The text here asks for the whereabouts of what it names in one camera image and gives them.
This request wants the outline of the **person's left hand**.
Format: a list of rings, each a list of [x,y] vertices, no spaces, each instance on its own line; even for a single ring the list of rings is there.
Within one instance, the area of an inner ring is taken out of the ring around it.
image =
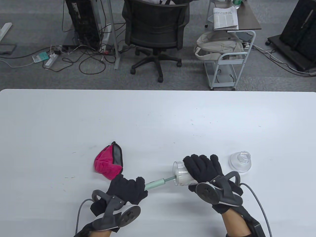
[[[117,175],[105,194],[96,192],[100,199],[91,205],[96,219],[92,222],[89,237],[109,237],[138,218],[139,203],[148,196],[143,177],[126,179]]]

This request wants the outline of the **person's right hand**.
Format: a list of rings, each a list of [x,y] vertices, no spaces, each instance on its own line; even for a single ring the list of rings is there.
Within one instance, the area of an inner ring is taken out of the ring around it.
[[[208,158],[205,155],[196,155],[193,154],[191,156],[186,156],[183,159],[183,163],[185,165],[185,168],[189,172],[189,174],[194,178],[198,183],[203,182],[210,182],[214,178],[216,178],[218,175],[224,176],[222,172],[221,165],[218,160],[218,156],[213,154]],[[243,190],[236,185],[232,181],[228,181],[232,191],[234,193],[239,194],[242,196]],[[196,193],[196,185],[189,185],[188,189],[191,192]],[[230,206],[223,205],[223,204],[217,204],[212,205],[212,208],[219,214],[224,214],[230,209]]]

